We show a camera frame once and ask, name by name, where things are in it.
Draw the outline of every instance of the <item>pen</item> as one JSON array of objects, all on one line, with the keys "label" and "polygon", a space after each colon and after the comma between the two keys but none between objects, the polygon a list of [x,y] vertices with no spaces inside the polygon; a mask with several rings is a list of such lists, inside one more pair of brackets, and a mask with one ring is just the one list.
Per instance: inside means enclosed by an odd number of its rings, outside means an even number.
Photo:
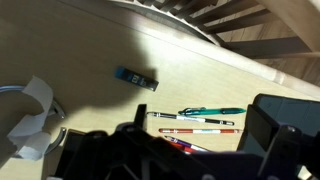
[{"label": "pen", "polygon": [[184,116],[191,115],[210,115],[210,114],[239,114],[246,112],[245,109],[242,108],[221,108],[221,109],[206,109],[202,108],[186,108],[183,111],[179,111],[178,113]]},{"label": "pen", "polygon": [[164,129],[160,128],[161,133],[193,133],[193,134],[224,134],[242,133],[240,129]]},{"label": "pen", "polygon": [[185,142],[185,141],[182,141],[180,139],[177,139],[177,138],[174,138],[174,137],[171,137],[171,136],[164,136],[167,140],[171,141],[171,142],[174,142],[174,143],[177,143],[177,144],[181,144],[183,146],[186,146],[188,148],[191,148],[191,149],[194,149],[196,151],[209,151],[209,150],[206,150],[202,147],[199,147],[199,146],[196,146],[196,145],[193,145],[193,144],[190,144],[188,142]]},{"label": "pen", "polygon": [[234,122],[232,121],[205,119],[205,118],[197,118],[197,117],[186,117],[186,116],[179,116],[179,115],[159,113],[159,112],[148,112],[147,114],[155,117],[163,117],[163,118],[177,119],[177,120],[183,120],[183,121],[197,121],[197,122],[206,122],[206,123],[214,123],[214,124],[223,124],[223,125],[229,125],[229,126],[234,125]]},{"label": "pen", "polygon": [[177,144],[177,143],[172,142],[172,141],[170,141],[170,144],[171,144],[172,146],[178,148],[179,150],[187,153],[187,154],[188,154],[188,153],[196,152],[196,150],[194,150],[194,149],[191,149],[191,148],[189,148],[189,147],[183,146],[183,145],[181,145],[181,144]]}]

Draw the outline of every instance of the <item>metal clip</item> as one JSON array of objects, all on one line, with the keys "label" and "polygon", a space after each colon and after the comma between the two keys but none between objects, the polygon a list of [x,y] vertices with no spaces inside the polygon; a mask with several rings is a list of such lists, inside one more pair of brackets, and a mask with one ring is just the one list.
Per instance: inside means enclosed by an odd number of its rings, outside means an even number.
[{"label": "metal clip", "polygon": [[[10,85],[10,86],[0,86],[0,93],[6,92],[6,91],[22,91],[25,88],[25,86],[17,86],[17,85]],[[57,114],[61,119],[66,117],[66,114],[64,113],[61,106],[57,103],[55,99],[52,101],[52,105],[49,109],[48,116]]]},{"label": "metal clip", "polygon": [[199,107],[199,108],[185,108],[182,112],[190,112],[190,111],[200,111],[205,110],[205,107]]}]

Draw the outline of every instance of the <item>wooden desk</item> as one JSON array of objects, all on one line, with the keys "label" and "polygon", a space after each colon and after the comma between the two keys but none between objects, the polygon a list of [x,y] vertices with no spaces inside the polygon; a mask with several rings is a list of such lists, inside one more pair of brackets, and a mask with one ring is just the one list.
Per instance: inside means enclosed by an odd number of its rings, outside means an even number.
[{"label": "wooden desk", "polygon": [[[119,123],[133,120],[142,103],[148,111],[177,113],[186,107],[246,108],[258,93],[320,97],[318,87],[223,48],[123,9],[99,8],[96,12],[102,14],[93,15],[55,0],[0,2],[0,84],[24,85],[32,75],[45,80],[67,114],[63,121],[48,121],[45,129],[53,137],[61,126],[112,134]],[[152,92],[114,78],[118,65],[155,77],[158,89]],[[214,118],[243,128],[245,114]],[[160,127],[226,126],[148,117],[151,135],[160,136]],[[240,134],[176,137],[229,151],[236,149]],[[10,159],[0,179],[41,179],[42,171],[52,172],[53,161]]]}]

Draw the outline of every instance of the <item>white pen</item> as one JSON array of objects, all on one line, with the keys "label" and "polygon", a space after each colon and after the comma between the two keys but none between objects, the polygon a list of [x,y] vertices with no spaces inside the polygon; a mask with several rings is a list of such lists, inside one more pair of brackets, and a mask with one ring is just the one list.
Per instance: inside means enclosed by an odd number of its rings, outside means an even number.
[{"label": "white pen", "polygon": [[223,124],[223,125],[230,125],[230,126],[234,125],[234,122],[232,121],[205,119],[205,118],[197,118],[197,117],[186,117],[186,116],[179,116],[179,115],[160,113],[160,112],[148,112],[147,115],[152,115],[154,117],[177,119],[177,120],[183,120],[183,121],[206,122],[206,123]]}]

